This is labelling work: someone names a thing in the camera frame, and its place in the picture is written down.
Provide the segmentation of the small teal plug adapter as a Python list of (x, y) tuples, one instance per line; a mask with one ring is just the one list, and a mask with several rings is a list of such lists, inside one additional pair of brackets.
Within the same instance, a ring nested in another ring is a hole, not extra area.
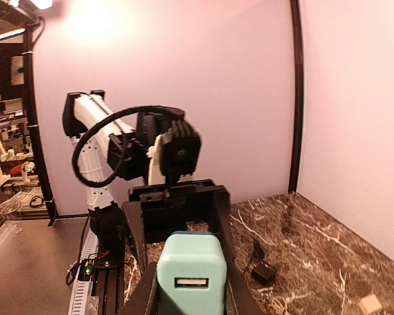
[(159, 314), (223, 314), (227, 263), (210, 232), (174, 232), (157, 262)]

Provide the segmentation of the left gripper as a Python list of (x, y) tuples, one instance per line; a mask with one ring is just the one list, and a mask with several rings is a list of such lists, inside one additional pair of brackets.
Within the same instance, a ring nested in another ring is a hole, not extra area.
[(146, 243), (163, 242), (188, 223), (205, 222), (220, 239), (225, 259), (233, 263), (235, 253), (230, 232), (230, 194), (210, 179), (130, 189), (122, 205), (129, 248), (140, 272), (148, 266)]

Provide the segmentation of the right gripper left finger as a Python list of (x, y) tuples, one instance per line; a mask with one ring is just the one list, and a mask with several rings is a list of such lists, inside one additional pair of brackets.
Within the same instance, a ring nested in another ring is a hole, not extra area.
[(121, 315), (156, 315), (158, 313), (158, 284), (155, 262), (151, 262), (141, 277), (131, 298), (118, 312)]

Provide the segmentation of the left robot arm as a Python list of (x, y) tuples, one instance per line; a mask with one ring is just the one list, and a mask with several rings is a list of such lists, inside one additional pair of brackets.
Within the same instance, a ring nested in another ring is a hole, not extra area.
[(178, 108), (145, 105), (112, 112), (104, 92), (69, 93), (62, 116), (74, 145), (72, 168), (85, 185), (97, 236), (97, 268), (119, 268), (130, 249), (141, 269), (148, 243), (204, 222), (234, 260), (230, 195), (211, 180), (193, 180), (202, 139)]

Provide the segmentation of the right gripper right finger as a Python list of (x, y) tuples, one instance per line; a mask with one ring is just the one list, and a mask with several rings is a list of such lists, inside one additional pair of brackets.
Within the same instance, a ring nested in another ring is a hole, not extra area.
[(233, 262), (227, 262), (225, 287), (225, 314), (261, 314), (261, 309), (252, 297), (246, 281)]

